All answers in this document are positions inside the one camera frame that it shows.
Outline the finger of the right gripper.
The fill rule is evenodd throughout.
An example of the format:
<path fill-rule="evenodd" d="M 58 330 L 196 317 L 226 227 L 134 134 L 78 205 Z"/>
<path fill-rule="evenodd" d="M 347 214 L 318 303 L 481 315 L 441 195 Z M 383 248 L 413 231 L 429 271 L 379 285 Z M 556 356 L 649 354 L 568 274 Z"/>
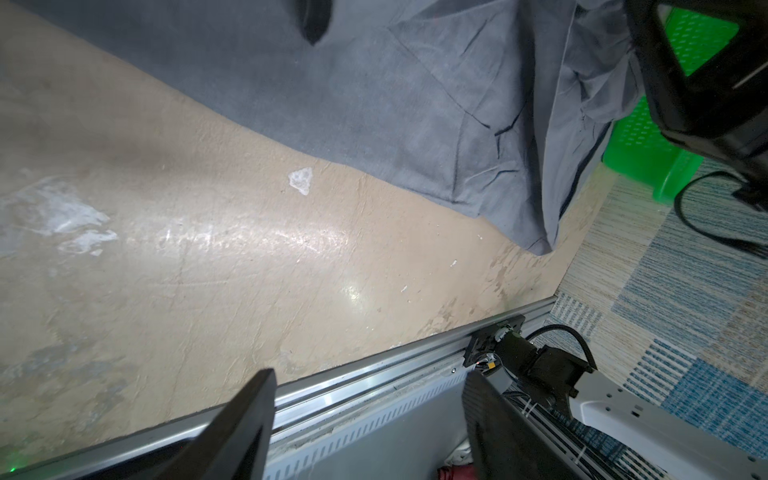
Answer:
<path fill-rule="evenodd" d="M 736 24 L 711 59 L 686 74 L 657 1 L 628 1 L 627 20 L 653 121 L 671 143 L 732 167 L 767 171 L 767 4 L 677 1 L 675 7 Z"/>
<path fill-rule="evenodd" d="M 298 14 L 303 37 L 316 44 L 326 33 L 332 16 L 332 0 L 299 0 Z"/>

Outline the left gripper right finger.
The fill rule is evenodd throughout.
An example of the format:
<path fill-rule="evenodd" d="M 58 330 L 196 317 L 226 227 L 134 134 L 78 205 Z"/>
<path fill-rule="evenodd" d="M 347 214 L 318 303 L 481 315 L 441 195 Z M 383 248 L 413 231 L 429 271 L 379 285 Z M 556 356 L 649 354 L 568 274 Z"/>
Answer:
<path fill-rule="evenodd" d="M 462 407 L 477 478 L 585 477 L 482 374 L 467 374 Z"/>

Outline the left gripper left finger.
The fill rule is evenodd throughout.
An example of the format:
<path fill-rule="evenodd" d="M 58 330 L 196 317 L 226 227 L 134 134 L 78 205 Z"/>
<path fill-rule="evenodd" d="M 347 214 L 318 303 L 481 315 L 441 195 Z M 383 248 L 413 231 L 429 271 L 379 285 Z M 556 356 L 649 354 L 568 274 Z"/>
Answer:
<path fill-rule="evenodd" d="M 275 371 L 263 369 L 232 398 L 159 479 L 261 479 L 275 417 Z"/>

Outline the green plastic basket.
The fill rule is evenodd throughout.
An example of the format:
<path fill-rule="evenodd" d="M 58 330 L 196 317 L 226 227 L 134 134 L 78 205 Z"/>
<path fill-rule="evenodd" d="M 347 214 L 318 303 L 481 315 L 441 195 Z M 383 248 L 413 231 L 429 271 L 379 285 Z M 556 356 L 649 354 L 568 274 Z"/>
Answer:
<path fill-rule="evenodd" d="M 660 17 L 687 76 L 724 49 L 739 30 L 733 22 L 666 5 L 660 7 Z M 668 142 L 642 98 L 628 117 L 617 122 L 603 161 L 620 175 L 650 187 L 655 201 L 670 205 L 703 158 Z"/>

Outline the grey long sleeve shirt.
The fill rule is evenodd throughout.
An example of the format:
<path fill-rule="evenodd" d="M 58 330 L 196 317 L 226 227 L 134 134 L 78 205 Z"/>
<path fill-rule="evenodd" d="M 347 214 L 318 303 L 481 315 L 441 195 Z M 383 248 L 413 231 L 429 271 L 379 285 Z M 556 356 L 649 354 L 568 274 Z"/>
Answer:
<path fill-rule="evenodd" d="M 536 254 L 643 88 L 620 1 L 29 1 L 26 8 L 302 153 Z"/>

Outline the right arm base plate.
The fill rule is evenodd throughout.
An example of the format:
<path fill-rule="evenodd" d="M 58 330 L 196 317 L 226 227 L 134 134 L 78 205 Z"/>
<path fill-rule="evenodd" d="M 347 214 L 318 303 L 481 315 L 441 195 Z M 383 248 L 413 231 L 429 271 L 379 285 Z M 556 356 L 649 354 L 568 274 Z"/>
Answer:
<path fill-rule="evenodd" d="M 519 333 L 524 323 L 525 317 L 516 315 L 507 320 L 498 321 L 482 327 L 472 333 L 469 344 L 464 351 L 463 366 L 465 368 L 473 366 L 483 356 L 493 353 L 496 349 L 496 345 L 507 333 Z"/>

